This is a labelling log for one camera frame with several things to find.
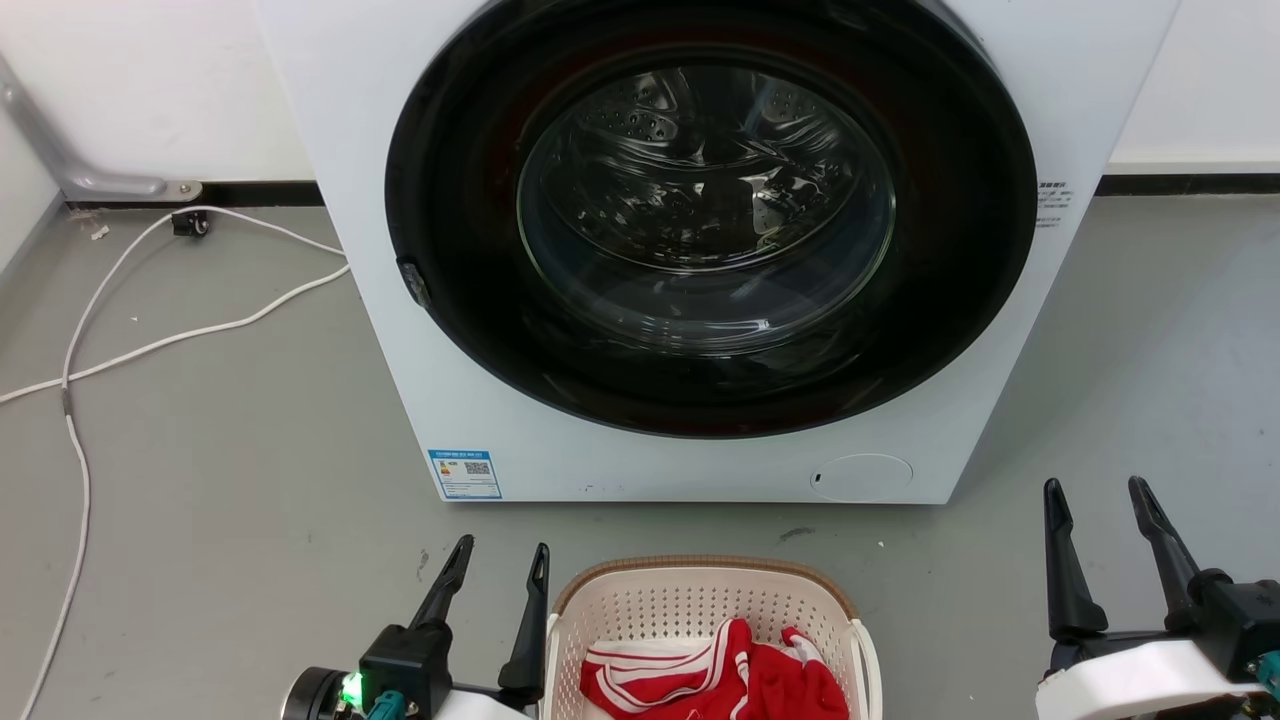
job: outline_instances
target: gray floor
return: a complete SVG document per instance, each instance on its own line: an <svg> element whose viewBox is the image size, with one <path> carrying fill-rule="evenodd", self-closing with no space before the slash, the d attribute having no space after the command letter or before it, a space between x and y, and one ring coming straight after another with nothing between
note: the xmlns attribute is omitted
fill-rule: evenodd
<svg viewBox="0 0 1280 720"><path fill-rule="evenodd" d="M323 210L256 214L334 241ZM155 217L58 222L0 288L0 393L56 374L88 296ZM110 234L91 241L100 224ZM470 532L476 556L452 614L461 680L494 679L538 541L552 546L553 592L604 560L728 552L808 562L850 592L878 641L888 717L1029 717L1050 650L1044 478L1066 484L1114 628L1164 614L1130 473L1151 479L1202 564L1280 575L1277 232L1275 197L1096 201L940 509L444 506L344 278L74 387L92 541L36 716L274 716L302 667L351 666L381 625L407 620ZM77 366L247 315L335 266L234 220L200 243L156 238L101 305ZM76 547L79 479L55 391L0 407L0 477L12 707Z"/></svg>

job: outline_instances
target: white wall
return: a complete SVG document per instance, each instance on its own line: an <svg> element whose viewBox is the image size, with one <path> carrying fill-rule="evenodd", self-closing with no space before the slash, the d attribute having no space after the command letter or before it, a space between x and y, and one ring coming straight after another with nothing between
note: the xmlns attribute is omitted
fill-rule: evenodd
<svg viewBox="0 0 1280 720"><path fill-rule="evenodd" d="M1183 0L1110 172L1280 172L1280 1Z"/></svg>
<svg viewBox="0 0 1280 720"><path fill-rule="evenodd" d="M101 169L311 178L251 0L0 0L0 54Z"/></svg>
<svg viewBox="0 0 1280 720"><path fill-rule="evenodd" d="M0 277L58 192L27 140L0 110Z"/></svg>
<svg viewBox="0 0 1280 720"><path fill-rule="evenodd" d="M0 54L104 169L312 177L252 0L5 0ZM1280 0L1184 0L1111 172L1280 172L1276 68Z"/></svg>

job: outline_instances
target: green led light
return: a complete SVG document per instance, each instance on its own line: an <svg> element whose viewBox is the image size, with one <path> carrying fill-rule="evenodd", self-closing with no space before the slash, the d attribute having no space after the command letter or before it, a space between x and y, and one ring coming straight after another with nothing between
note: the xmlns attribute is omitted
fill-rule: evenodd
<svg viewBox="0 0 1280 720"><path fill-rule="evenodd" d="M360 673L351 673L342 679L342 701L355 707L365 707L364 678Z"/></svg>

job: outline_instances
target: red clothing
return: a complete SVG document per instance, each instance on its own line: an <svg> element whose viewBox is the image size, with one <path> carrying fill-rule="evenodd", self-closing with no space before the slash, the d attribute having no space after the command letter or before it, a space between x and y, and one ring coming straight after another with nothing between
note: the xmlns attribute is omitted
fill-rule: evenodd
<svg viewBox="0 0 1280 720"><path fill-rule="evenodd" d="M580 687L614 720L849 720L818 648L795 628L782 641L787 647L754 643L746 620L735 618L695 650L595 643Z"/></svg>

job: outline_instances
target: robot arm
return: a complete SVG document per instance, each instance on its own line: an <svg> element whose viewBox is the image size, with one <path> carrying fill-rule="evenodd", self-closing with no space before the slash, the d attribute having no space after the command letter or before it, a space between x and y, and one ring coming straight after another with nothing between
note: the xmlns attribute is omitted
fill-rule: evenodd
<svg viewBox="0 0 1280 720"><path fill-rule="evenodd" d="M462 536L408 626L388 625L360 659L360 670L308 667L293 683L282 720L513 720L543 697L547 579L550 551L539 544L529 569L529 601L498 688L454 683L453 632L445 623L462 589L475 538Z"/></svg>
<svg viewBox="0 0 1280 720"><path fill-rule="evenodd" d="M1201 570L1142 478L1129 497L1151 543L1169 614L1165 630L1107 633L1071 542L1071 511L1044 484L1050 637L1036 692L1041 720L1280 717L1280 584Z"/></svg>

